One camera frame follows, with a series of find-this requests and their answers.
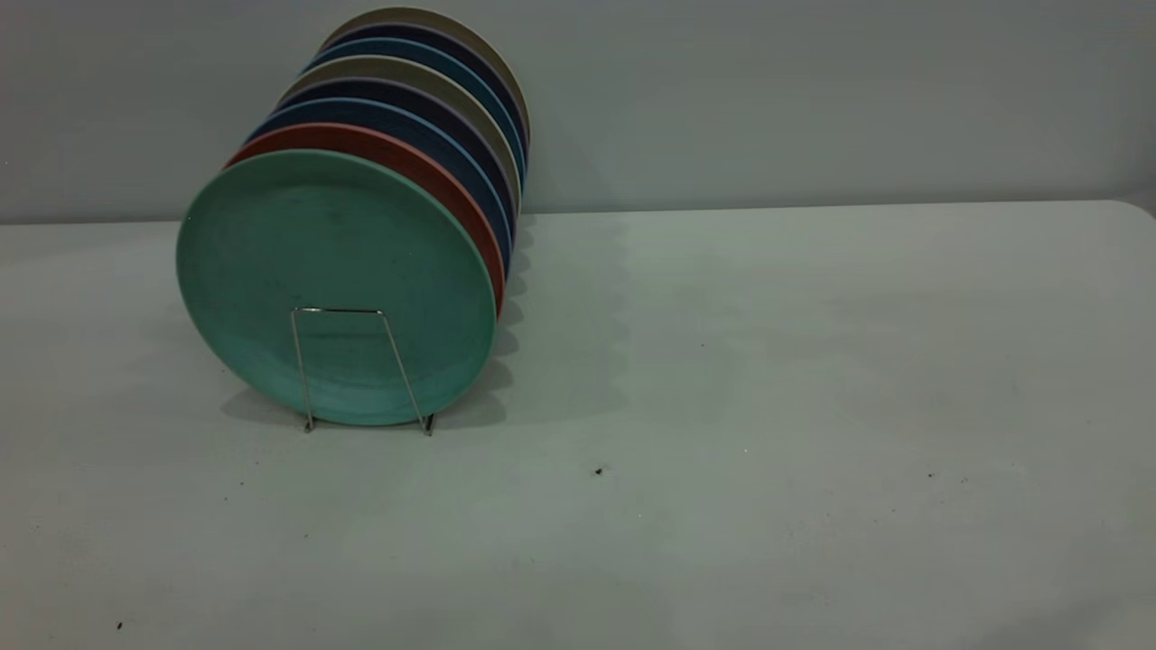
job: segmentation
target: red plate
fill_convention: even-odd
[[[296,124],[261,135],[245,145],[225,168],[243,160],[283,149],[326,149],[375,162],[401,173],[440,201],[469,234],[486,261],[494,285],[498,315],[505,298],[505,268],[498,241],[482,208],[452,173],[414,147],[384,133],[347,124]]]

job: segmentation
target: table surface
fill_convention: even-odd
[[[0,647],[1156,637],[1134,207],[526,216],[431,438],[231,376],[176,232],[0,228]]]

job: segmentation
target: navy blue plate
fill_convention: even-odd
[[[379,133],[392,135],[416,147],[429,157],[437,161],[452,173],[459,183],[474,197],[486,214],[486,220],[494,229],[502,249],[502,261],[506,265],[506,276],[510,275],[510,250],[513,245],[513,215],[505,215],[498,191],[486,177],[482,168],[461,145],[450,138],[444,131],[409,111],[388,104],[368,99],[313,99],[303,104],[287,106],[267,117],[257,131],[245,142],[250,142],[286,126],[306,123],[351,124],[372,128]]]
[[[458,82],[458,84],[476,97],[477,101],[486,106],[486,110],[494,116],[494,120],[498,123],[498,127],[502,130],[503,135],[505,135],[506,140],[509,140],[513,146],[512,148],[516,155],[516,162],[518,163],[518,173],[523,178],[526,177],[526,156],[528,155],[528,150],[526,149],[525,142],[521,141],[521,138],[518,134],[518,126],[514,123],[514,119],[510,116],[510,112],[502,105],[502,101],[494,94],[494,90],[484,81],[482,81],[482,77],[477,76],[474,71],[466,67],[458,59],[454,59],[450,54],[446,54],[436,47],[430,47],[424,43],[406,40],[405,38],[365,38],[362,40],[350,40],[318,54],[317,58],[305,66],[302,74],[334,59],[364,54],[407,59],[422,64],[423,66],[429,66]]]
[[[490,183],[499,190],[498,198],[502,200],[502,208],[506,214],[514,214],[518,202],[513,198],[514,189],[510,178],[506,177],[502,165],[498,164],[497,156],[482,138],[481,133],[469,123],[468,119],[447,106],[432,95],[417,90],[410,86],[371,77],[349,77],[335,81],[325,81],[316,86],[310,86],[304,90],[287,97],[281,103],[281,108],[292,106],[313,99],[369,99],[397,106],[403,111],[421,116],[431,124],[440,128],[452,140],[461,145],[461,148],[477,162],[482,171],[489,177]]]
[[[526,134],[526,125],[523,121],[521,113],[518,111],[518,104],[514,102],[513,94],[510,91],[510,88],[502,82],[502,79],[494,71],[490,64],[486,61],[486,59],[477,56],[476,52],[470,50],[460,40],[427,27],[405,23],[380,23],[355,29],[331,43],[325,50],[332,50],[339,45],[343,45],[353,40],[363,40],[365,38],[405,38],[406,40],[414,40],[416,43],[429,45],[430,47],[436,47],[446,54],[450,54],[454,59],[458,59],[466,67],[474,71],[474,74],[482,77],[482,81],[484,81],[490,89],[494,90],[494,94],[498,96],[498,99],[502,102],[502,105],[505,106],[507,113],[511,116],[519,116],[518,133],[521,135],[523,142],[529,142],[529,138]]]

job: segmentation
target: beige plate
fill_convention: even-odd
[[[333,34],[325,39],[325,43],[321,44],[318,52],[325,50],[331,43],[355,29],[390,22],[416,24],[440,31],[446,36],[457,38],[462,43],[462,45],[469,47],[476,52],[477,56],[486,59],[486,61],[490,64],[490,67],[494,68],[494,72],[496,72],[498,76],[502,77],[502,81],[505,82],[506,87],[510,88],[510,91],[513,93],[513,101],[518,103],[518,110],[521,111],[523,121],[526,124],[526,139],[531,139],[529,112],[526,110],[526,98],[523,97],[521,88],[518,86],[518,80],[514,79],[513,72],[510,71],[510,66],[506,65],[505,59],[503,59],[502,54],[498,54],[497,50],[491,47],[484,38],[474,32],[474,30],[449,16],[443,16],[442,14],[436,14],[427,9],[418,9],[416,7],[386,7],[384,9],[375,9],[355,19],[350,19],[344,24],[333,30]]]
[[[277,99],[277,105],[280,106],[287,98],[310,86],[355,76],[398,81],[429,93],[469,120],[469,124],[474,125],[474,128],[482,134],[482,139],[497,156],[498,164],[502,165],[502,170],[505,171],[506,178],[512,184],[514,214],[521,214],[521,177],[518,175],[513,149],[505,134],[502,133],[502,127],[494,121],[494,116],[468,90],[429,66],[395,57],[363,56],[334,59],[297,77],[297,81]]]

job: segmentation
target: green plate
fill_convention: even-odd
[[[181,224],[177,278],[225,365],[302,413],[296,308],[385,312],[423,416],[466,392],[494,342],[494,290],[458,221],[407,178],[344,154],[275,152],[222,171]],[[297,326],[314,418],[416,419],[379,317],[303,312]]]

